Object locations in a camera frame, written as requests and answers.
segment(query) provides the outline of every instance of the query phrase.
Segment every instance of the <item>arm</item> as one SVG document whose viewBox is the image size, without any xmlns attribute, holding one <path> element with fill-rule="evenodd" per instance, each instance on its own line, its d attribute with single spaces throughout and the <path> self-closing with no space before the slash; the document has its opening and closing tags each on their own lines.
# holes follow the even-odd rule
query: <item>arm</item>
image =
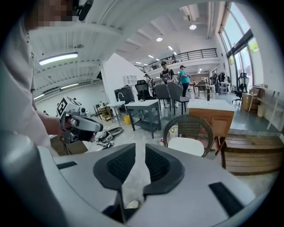
<svg viewBox="0 0 284 227">
<path fill-rule="evenodd" d="M 170 70 L 170 80 L 174 81 L 174 71 L 172 69 Z"/>
<path fill-rule="evenodd" d="M 34 98 L 32 98 L 32 106 L 36 110 L 38 116 L 40 117 L 48 135 L 60 135 L 60 136 L 63 135 L 63 131 L 61 130 L 59 125 L 58 117 L 50 117 L 38 111 L 35 105 Z"/>
</svg>

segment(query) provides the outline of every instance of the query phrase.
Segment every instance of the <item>wooden platform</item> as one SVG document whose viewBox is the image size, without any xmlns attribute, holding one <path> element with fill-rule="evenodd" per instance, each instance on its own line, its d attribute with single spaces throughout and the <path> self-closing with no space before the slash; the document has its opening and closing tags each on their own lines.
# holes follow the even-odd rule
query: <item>wooden platform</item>
<svg viewBox="0 0 284 227">
<path fill-rule="evenodd" d="M 228 135 L 223 164 L 234 175 L 260 175 L 281 168 L 284 144 L 279 137 Z"/>
</svg>

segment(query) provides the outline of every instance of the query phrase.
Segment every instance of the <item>jeans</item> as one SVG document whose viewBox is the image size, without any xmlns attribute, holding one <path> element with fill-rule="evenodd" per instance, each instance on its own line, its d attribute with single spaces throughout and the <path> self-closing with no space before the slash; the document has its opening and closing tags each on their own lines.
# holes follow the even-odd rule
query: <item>jeans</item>
<svg viewBox="0 0 284 227">
<path fill-rule="evenodd" d="M 188 89 L 188 84 L 189 83 L 182 83 L 182 86 L 183 86 L 182 96 L 183 97 L 185 97 L 186 91 Z"/>
</svg>

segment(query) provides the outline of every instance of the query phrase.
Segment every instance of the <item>countertop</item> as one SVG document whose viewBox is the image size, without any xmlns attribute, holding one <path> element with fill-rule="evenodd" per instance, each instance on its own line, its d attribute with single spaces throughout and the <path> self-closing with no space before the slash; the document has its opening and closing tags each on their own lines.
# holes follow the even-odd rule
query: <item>countertop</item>
<svg viewBox="0 0 284 227">
<path fill-rule="evenodd" d="M 196 109 L 208 109 L 208 110 L 224 110 L 224 111 L 235 111 L 227 101 L 220 99 L 211 99 L 207 101 L 206 99 L 190 99 L 187 108 Z"/>
<path fill-rule="evenodd" d="M 107 106 L 109 106 L 109 107 L 121 106 L 124 103 L 125 103 L 125 101 L 119 101 L 119 102 L 114 102 L 114 103 L 107 104 Z"/>
<path fill-rule="evenodd" d="M 153 100 L 145 100 L 142 102 L 130 102 L 126 104 L 126 106 L 150 106 L 158 101 L 159 101 L 158 99 L 153 99 Z"/>
</svg>

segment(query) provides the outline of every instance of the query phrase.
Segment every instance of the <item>wooden cabinet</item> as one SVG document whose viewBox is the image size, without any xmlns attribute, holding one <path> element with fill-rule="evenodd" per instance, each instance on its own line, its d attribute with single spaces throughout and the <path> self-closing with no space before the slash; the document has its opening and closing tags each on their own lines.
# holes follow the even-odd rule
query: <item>wooden cabinet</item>
<svg viewBox="0 0 284 227">
<path fill-rule="evenodd" d="M 211 116 L 210 125 L 215 136 L 226 137 L 232 123 L 231 117 Z"/>
<path fill-rule="evenodd" d="M 227 136 L 234 116 L 233 111 L 197 108 L 190 108 L 189 114 L 206 120 L 211 125 L 214 136 L 218 137 Z"/>
</svg>

